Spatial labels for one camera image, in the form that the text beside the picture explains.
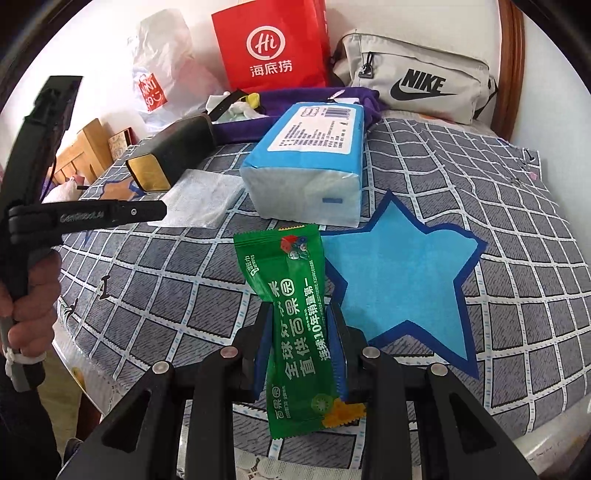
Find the light blue star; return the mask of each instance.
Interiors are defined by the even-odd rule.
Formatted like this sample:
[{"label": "light blue star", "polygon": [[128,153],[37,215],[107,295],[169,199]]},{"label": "light blue star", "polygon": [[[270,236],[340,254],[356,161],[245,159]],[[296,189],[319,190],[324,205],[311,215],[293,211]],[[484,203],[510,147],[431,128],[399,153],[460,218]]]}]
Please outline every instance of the light blue star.
[{"label": "light blue star", "polygon": [[322,241],[347,325],[377,347],[411,335],[478,377],[462,284],[485,242],[451,223],[425,226],[391,192],[366,226]]}]

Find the human hand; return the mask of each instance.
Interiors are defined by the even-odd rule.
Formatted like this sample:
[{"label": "human hand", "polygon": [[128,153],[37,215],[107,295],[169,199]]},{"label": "human hand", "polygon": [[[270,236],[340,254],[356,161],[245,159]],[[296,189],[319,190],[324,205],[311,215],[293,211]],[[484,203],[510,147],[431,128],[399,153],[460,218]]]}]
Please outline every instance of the human hand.
[{"label": "human hand", "polygon": [[61,293],[60,268],[60,254],[52,250],[29,270],[29,294],[14,303],[0,282],[0,317],[16,321],[8,331],[8,342],[25,356],[34,358],[51,348],[57,319],[53,304]]}]

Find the purple cloth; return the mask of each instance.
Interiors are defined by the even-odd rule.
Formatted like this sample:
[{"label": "purple cloth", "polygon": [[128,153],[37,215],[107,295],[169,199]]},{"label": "purple cloth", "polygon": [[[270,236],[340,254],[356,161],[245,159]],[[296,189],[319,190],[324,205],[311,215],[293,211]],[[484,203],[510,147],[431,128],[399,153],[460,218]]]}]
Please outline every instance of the purple cloth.
[{"label": "purple cloth", "polygon": [[214,124],[213,134],[219,145],[259,141],[287,110],[297,102],[326,102],[336,92],[343,98],[358,98],[365,112],[365,129],[378,122],[380,111],[387,108],[379,101],[379,92],[365,87],[290,88],[261,92],[260,113],[266,118]]}]

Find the wooden headboard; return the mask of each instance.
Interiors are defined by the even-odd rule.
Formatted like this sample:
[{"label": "wooden headboard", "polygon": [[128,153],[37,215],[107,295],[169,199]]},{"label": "wooden headboard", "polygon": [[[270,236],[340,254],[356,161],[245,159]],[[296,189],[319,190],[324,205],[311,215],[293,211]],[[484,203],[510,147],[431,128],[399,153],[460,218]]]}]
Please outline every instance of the wooden headboard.
[{"label": "wooden headboard", "polygon": [[75,142],[56,157],[54,182],[64,183],[76,173],[91,184],[95,182],[113,164],[108,139],[105,129],[95,118],[78,132]]},{"label": "wooden headboard", "polygon": [[501,17],[501,72],[499,93],[491,128],[511,140],[521,101],[525,66],[525,29],[523,13],[511,0],[498,0]]}]

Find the nike logo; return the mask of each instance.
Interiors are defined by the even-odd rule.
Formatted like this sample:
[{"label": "nike logo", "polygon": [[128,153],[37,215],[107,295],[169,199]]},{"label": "nike logo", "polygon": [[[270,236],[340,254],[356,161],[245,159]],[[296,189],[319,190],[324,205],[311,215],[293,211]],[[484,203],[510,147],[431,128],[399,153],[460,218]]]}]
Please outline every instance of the nike logo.
[{"label": "nike logo", "polygon": [[417,93],[403,92],[400,89],[400,82],[401,82],[401,80],[397,81],[394,84],[394,86],[392,87],[392,90],[390,90],[390,95],[392,96],[392,98],[394,100],[398,100],[400,102],[405,102],[407,100],[419,100],[421,98],[432,98],[432,97],[444,97],[444,96],[449,96],[449,95],[457,95],[457,93],[441,93],[436,90],[433,90],[432,92],[417,92]]},{"label": "nike logo", "polygon": [[[457,95],[457,93],[441,93],[439,91],[446,81],[447,79],[438,77],[437,75],[408,69],[404,79],[399,80],[394,84],[392,90],[390,90],[390,95],[393,99],[401,102],[407,100],[419,100],[421,98]],[[401,86],[415,90],[422,90],[422,92],[403,92],[400,88]]]}]

